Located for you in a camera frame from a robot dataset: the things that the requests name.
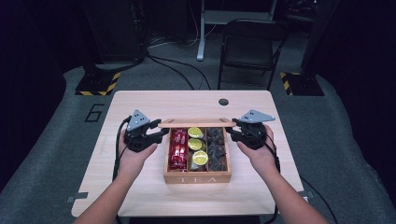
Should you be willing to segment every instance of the human hand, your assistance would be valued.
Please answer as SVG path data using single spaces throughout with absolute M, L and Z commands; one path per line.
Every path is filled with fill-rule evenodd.
M 273 154 L 270 150 L 276 152 L 276 146 L 274 145 L 274 133 L 268 125 L 265 125 L 265 130 L 267 131 L 267 139 L 265 143 L 270 147 L 263 146 L 257 150 L 253 150 L 247 147 L 242 142 L 237 142 L 236 144 L 241 149 L 241 151 L 250 159 L 250 163 L 259 175 L 265 175 L 267 172 L 276 171 L 276 164 Z
M 120 167 L 117 178 L 122 178 L 132 184 L 142 171 L 146 159 L 155 151 L 158 145 L 154 143 L 141 152 L 134 152 L 127 148 L 124 143 L 124 136 L 125 130 L 120 133 Z

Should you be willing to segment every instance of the hazard tape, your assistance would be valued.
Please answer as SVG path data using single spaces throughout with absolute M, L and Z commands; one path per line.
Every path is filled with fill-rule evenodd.
M 120 77 L 120 73 L 114 75 L 106 91 L 76 91 L 75 95 L 109 95 L 111 94 L 111 92 L 113 92 L 114 88 L 116 87 L 119 77 Z
M 280 73 L 280 77 L 282 78 L 283 87 L 285 88 L 286 94 L 287 95 L 293 95 L 293 92 L 291 91 L 291 87 L 290 87 L 290 84 L 288 82 L 286 74 L 289 74 L 289 75 L 300 75 L 300 73 L 284 73 L 284 72 Z

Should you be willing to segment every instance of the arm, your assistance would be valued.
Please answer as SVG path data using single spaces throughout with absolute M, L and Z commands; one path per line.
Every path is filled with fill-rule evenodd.
M 272 130 L 265 125 L 271 139 L 274 139 Z M 267 137 L 269 147 L 261 147 L 257 150 L 250 149 L 241 142 L 236 144 L 241 151 L 250 158 L 250 162 L 256 172 L 267 185 L 286 223 L 328 223 L 328 221 L 312 207 L 277 171 L 275 160 L 269 150 L 275 148 L 272 141 Z
M 145 160 L 157 148 L 157 144 L 153 144 L 139 153 L 125 149 L 124 132 L 125 130 L 122 131 L 119 141 L 119 152 L 122 155 L 119 174 L 74 223 L 113 223 L 129 188 L 143 169 Z

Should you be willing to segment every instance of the round container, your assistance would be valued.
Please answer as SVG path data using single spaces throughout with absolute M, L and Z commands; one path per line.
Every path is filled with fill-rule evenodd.
M 199 149 L 205 149 L 205 144 L 198 138 L 190 138 L 188 145 L 189 148 L 195 151 Z
M 204 151 L 196 151 L 194 155 L 192 155 L 192 160 L 195 164 L 201 166 L 205 165 L 209 160 L 207 154 Z
M 187 133 L 191 138 L 202 138 L 204 134 L 202 133 L 201 129 L 196 127 L 191 127 L 187 130 Z

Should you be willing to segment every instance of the table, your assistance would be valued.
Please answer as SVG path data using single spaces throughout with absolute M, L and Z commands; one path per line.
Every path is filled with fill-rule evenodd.
M 201 0 L 201 34 L 198 47 L 197 60 L 202 61 L 205 53 L 205 25 L 206 24 L 227 24 L 227 22 L 236 19 L 252 19 L 271 21 L 277 0 L 272 0 L 269 12 L 244 12 L 244 11 L 223 11 L 223 10 L 205 10 L 205 0 Z
M 229 100 L 224 106 L 219 99 Z M 117 91 L 108 109 L 93 150 L 72 215 L 79 216 L 110 184 L 115 159 L 115 141 L 121 122 L 139 109 L 149 119 L 236 118 L 250 109 L 275 116 L 267 124 L 275 135 L 282 175 L 297 190 L 303 185 L 269 91 Z M 163 180 L 166 137 L 146 160 L 119 211 L 121 217 L 235 216 L 274 213 L 274 201 L 249 159 L 228 135 L 232 177 L 225 184 L 175 184 Z

